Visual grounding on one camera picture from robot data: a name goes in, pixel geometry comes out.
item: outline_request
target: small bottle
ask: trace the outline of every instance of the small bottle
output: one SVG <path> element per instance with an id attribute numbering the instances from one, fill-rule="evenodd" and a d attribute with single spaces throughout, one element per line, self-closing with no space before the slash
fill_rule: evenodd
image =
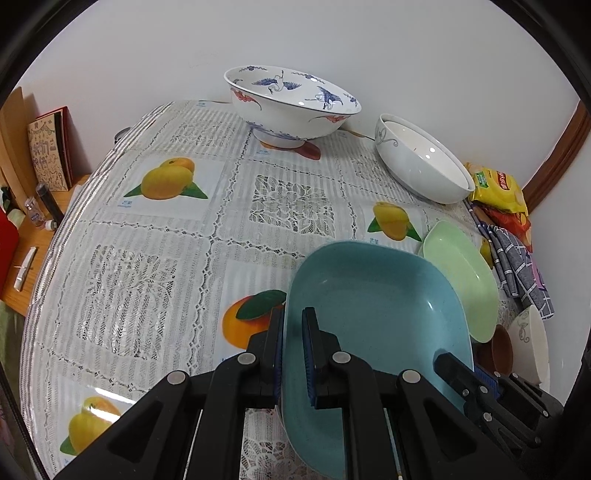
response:
<path id="1" fill-rule="evenodd" d="M 33 222 L 37 228 L 45 227 L 45 215 L 39 208 L 39 204 L 35 200 L 35 197 L 29 197 L 25 201 L 25 208 L 27 209 L 27 216 L 29 220 Z"/>

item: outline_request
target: dish towel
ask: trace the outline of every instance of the dish towel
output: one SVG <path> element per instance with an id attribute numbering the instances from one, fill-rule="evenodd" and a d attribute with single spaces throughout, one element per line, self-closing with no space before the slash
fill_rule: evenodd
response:
<path id="1" fill-rule="evenodd" d="M 468 209 L 480 233 L 491 245 L 492 259 L 506 294 L 521 300 L 524 309 L 534 305 L 542 320 L 554 315 L 554 306 L 531 254 L 518 238 L 504 228 L 482 222 L 471 205 Z"/>

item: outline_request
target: tablecloth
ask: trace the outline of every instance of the tablecloth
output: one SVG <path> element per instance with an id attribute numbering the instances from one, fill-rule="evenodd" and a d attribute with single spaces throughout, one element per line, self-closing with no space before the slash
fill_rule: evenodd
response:
<path id="1" fill-rule="evenodd" d="M 166 192 L 148 173 L 166 162 L 192 170 L 192 182 L 155 200 Z M 185 178 L 178 168 L 167 174 Z M 231 105 L 173 102 L 145 115 L 74 201 L 31 299 L 22 409 L 50 475 L 72 458 L 68 423 L 85 399 L 109 398 L 123 412 L 172 370 L 215 368 L 241 351 L 224 322 L 256 293 L 287 292 L 316 248 L 354 239 L 416 253 L 410 236 L 371 231 L 377 202 L 403 208 L 420 238 L 446 219 L 480 246 L 462 203 L 406 191 L 370 139 L 339 130 L 280 151 L 262 145 Z M 517 307 L 499 294 L 508 325 Z M 240 478 L 320 477 L 275 411 L 248 411 L 244 432 Z"/>

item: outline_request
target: white ceramic bowl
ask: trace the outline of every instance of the white ceramic bowl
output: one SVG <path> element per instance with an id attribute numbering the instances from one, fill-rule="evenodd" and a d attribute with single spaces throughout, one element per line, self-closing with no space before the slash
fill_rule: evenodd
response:
<path id="1" fill-rule="evenodd" d="M 232 103 L 260 141 L 297 148 L 329 135 L 361 111 L 355 97 L 321 78 L 283 67 L 243 66 L 228 70 Z"/>
<path id="2" fill-rule="evenodd" d="M 402 118 L 380 115 L 375 145 L 392 176 L 421 197 L 457 203 L 474 191 L 462 162 L 440 141 Z"/>
<path id="3" fill-rule="evenodd" d="M 544 382 L 548 375 L 548 340 L 538 309 L 530 305 L 507 331 L 513 346 L 513 371 L 530 383 Z"/>

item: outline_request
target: book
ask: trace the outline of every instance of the book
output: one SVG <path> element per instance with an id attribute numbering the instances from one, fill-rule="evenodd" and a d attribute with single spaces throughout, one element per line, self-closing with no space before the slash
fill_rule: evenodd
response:
<path id="1" fill-rule="evenodd" d="M 29 148 L 39 183 L 51 191 L 72 188 L 72 168 L 67 139 L 67 107 L 41 115 L 28 125 Z"/>

